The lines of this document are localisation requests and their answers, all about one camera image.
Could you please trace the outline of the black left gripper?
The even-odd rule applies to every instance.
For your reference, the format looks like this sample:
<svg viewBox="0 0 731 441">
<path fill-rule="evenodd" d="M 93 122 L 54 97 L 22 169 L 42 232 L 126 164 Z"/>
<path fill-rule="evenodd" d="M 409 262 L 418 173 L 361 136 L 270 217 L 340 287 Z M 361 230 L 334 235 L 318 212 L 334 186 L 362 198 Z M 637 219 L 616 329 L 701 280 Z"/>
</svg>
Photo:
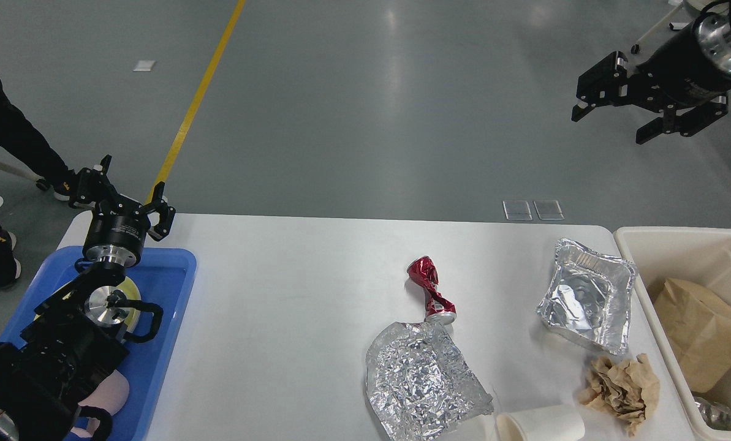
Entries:
<svg viewBox="0 0 731 441">
<path fill-rule="evenodd" d="M 176 209 L 164 198 L 164 181 L 155 185 L 149 203 L 124 209 L 121 194 L 107 176 L 111 162 L 112 156 L 107 154 L 93 168 L 77 173 L 68 206 L 93 211 L 82 248 L 86 260 L 132 268 L 141 262 L 147 235 L 161 242 L 170 234 Z"/>
</svg>

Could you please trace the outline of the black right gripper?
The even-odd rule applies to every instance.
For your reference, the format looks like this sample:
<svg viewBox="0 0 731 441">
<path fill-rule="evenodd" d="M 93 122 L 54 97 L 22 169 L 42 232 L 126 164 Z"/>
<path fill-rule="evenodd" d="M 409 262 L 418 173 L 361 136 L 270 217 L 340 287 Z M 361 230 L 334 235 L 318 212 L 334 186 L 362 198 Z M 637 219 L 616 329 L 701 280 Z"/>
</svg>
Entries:
<svg viewBox="0 0 731 441">
<path fill-rule="evenodd" d="M 614 51 L 578 78 L 570 119 L 634 104 L 659 114 L 636 131 L 642 145 L 662 134 L 692 137 L 729 112 L 731 24 L 689 24 L 637 69 Z"/>
</svg>

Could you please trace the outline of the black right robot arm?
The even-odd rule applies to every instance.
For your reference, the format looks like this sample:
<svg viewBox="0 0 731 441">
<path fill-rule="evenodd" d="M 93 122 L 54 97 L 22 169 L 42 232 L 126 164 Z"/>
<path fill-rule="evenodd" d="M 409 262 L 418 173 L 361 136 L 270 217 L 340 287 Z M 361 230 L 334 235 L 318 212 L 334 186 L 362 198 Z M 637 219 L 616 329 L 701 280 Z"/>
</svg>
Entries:
<svg viewBox="0 0 731 441">
<path fill-rule="evenodd" d="M 731 1 L 700 14 L 631 68 L 624 53 L 610 53 L 580 75 L 573 122 L 606 106 L 635 105 L 657 114 L 637 129 L 639 145 L 661 134 L 691 137 L 726 116 L 731 90 Z"/>
</svg>

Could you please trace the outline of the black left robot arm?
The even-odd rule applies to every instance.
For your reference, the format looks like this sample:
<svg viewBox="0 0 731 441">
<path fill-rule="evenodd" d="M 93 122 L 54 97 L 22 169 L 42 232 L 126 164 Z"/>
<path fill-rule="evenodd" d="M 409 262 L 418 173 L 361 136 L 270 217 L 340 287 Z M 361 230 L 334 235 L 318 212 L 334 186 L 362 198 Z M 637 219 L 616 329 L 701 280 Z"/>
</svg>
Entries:
<svg viewBox="0 0 731 441">
<path fill-rule="evenodd" d="M 118 285 L 140 262 L 146 237 L 169 234 L 176 211 L 163 199 L 164 182 L 146 204 L 119 193 L 107 176 L 111 160 L 82 168 L 69 201 L 93 207 L 83 244 L 88 267 L 35 307 L 21 348 L 0 342 L 0 440 L 63 440 L 79 418 L 99 422 L 91 438 L 108 439 L 112 414 L 83 400 L 119 368 L 127 342 L 146 343 L 160 331 L 160 305 L 129 299 Z"/>
</svg>

